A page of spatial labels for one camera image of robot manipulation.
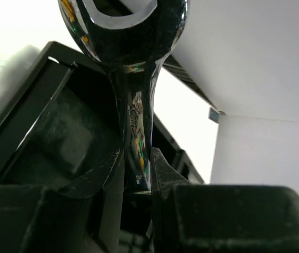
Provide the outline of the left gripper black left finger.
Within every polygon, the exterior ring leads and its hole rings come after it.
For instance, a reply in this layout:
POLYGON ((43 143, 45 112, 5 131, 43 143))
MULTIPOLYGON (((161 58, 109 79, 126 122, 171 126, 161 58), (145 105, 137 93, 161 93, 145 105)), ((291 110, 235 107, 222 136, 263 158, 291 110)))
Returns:
POLYGON ((53 190, 0 184, 0 252, 117 252, 124 153, 53 190))

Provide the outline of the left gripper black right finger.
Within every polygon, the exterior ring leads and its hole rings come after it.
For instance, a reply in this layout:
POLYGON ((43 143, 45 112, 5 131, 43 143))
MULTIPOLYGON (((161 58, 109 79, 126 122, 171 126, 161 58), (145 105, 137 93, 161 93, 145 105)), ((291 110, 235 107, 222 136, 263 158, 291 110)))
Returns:
POLYGON ((299 252, 299 195, 282 186, 187 181, 151 151, 155 252, 299 252))

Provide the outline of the silver open-end wrench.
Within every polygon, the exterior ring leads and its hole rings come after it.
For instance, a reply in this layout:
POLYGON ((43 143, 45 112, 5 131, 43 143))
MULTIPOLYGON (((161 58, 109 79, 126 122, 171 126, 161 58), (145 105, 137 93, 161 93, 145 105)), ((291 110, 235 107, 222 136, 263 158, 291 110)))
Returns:
POLYGON ((75 43, 102 66, 115 87, 125 159, 131 169, 126 190, 149 194, 155 87, 186 26, 190 3, 150 1, 123 16, 102 13, 94 1, 58 5, 75 43))

